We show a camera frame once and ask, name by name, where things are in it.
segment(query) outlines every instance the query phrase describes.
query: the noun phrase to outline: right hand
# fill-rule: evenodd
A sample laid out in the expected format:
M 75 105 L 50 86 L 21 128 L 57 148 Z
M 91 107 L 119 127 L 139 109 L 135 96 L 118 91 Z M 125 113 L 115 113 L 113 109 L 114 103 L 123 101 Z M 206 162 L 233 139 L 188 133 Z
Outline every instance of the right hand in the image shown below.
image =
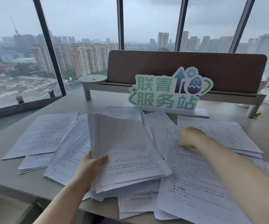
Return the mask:
M 182 139 L 179 141 L 178 145 L 181 147 L 195 147 L 196 142 L 201 140 L 206 134 L 203 131 L 193 128 L 187 127 L 181 130 Z

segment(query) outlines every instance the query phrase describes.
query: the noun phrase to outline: white desk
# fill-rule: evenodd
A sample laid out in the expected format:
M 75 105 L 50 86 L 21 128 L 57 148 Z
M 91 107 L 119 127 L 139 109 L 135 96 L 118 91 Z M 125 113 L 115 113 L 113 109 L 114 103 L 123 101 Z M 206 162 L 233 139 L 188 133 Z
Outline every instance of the white desk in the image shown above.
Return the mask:
M 51 113 L 65 113 L 78 111 L 81 114 L 102 111 L 105 106 L 124 106 L 128 94 L 91 91 L 92 100 L 86 101 L 83 88 L 55 101 L 32 115 L 18 121 L 10 127 L 0 131 L 0 185 L 9 187 L 26 194 L 52 200 L 63 188 L 62 185 L 44 178 L 44 169 L 23 175 L 16 173 L 23 158 L 2 161 L 1 158 L 10 150 L 28 126 L 36 117 Z M 246 108 L 236 104 L 212 101 L 199 101 L 198 108 L 206 108 L 212 120 L 238 122 L 251 139 L 265 153 L 264 160 L 269 162 L 269 107 L 263 104 L 259 111 L 262 115 L 256 119 L 245 117 Z M 175 122 L 176 116 L 170 116 Z M 108 198 L 103 202 L 85 200 L 80 205 L 81 210 L 92 212 L 109 218 L 119 219 L 116 198 Z M 162 223 L 154 218 L 152 212 L 134 216 L 125 221 L 133 223 Z M 166 221 L 165 223 L 188 223 L 184 220 Z

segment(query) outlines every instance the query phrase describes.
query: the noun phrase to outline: sky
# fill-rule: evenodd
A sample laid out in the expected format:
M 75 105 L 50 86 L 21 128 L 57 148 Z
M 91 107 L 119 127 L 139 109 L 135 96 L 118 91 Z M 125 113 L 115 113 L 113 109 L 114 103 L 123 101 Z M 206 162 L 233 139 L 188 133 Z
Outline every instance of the sky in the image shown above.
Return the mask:
M 233 36 L 246 0 L 189 0 L 184 30 L 189 37 Z M 118 41 L 116 0 L 41 0 L 53 35 Z M 176 39 L 181 0 L 123 0 L 124 40 L 149 43 L 159 32 Z M 0 0 L 0 40 L 15 34 L 42 33 L 32 0 Z M 269 33 L 269 0 L 256 0 L 240 42 Z

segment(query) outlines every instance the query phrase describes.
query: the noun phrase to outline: tv tower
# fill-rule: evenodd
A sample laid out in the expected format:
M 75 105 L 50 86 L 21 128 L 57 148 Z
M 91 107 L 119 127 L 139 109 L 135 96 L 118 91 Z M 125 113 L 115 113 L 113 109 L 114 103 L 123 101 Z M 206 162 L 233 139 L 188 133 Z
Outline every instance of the tv tower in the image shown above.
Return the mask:
M 14 22 L 13 22 L 12 18 L 11 18 L 11 21 L 12 21 L 12 24 L 13 24 L 13 26 L 14 26 L 14 30 L 16 31 L 16 34 L 18 35 L 18 30 L 16 29 L 16 27 L 15 27 L 15 25 L 14 25 Z

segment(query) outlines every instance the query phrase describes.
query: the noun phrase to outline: window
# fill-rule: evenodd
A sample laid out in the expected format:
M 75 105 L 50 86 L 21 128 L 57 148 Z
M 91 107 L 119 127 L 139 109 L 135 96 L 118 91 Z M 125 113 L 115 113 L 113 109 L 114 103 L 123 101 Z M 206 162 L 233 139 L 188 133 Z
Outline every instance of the window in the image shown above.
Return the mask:
M 174 51 L 182 0 L 123 0 L 124 49 Z
M 189 0 L 181 52 L 229 52 L 246 0 Z
M 0 108 L 52 90 L 61 95 L 33 1 L 0 0 Z
M 66 93 L 78 78 L 107 75 L 109 52 L 119 49 L 117 0 L 40 0 Z
M 267 56 L 263 79 L 269 76 L 269 0 L 256 0 L 246 23 L 236 53 Z

